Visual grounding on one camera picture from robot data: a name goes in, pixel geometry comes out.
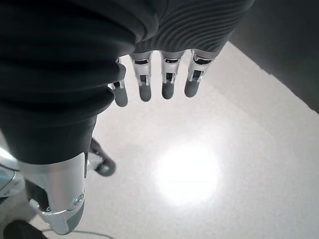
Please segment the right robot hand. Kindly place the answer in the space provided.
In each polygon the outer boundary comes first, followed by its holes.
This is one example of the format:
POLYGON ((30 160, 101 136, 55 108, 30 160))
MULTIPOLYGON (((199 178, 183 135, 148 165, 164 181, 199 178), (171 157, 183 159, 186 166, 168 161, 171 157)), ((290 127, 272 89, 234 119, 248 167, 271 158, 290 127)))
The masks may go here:
POLYGON ((3 0, 0 3, 0 130, 30 205, 60 235, 84 210, 97 115, 127 104, 129 55, 140 98, 151 98, 151 55, 162 56, 162 96, 173 95, 180 58, 192 58, 193 97, 251 0, 3 0))

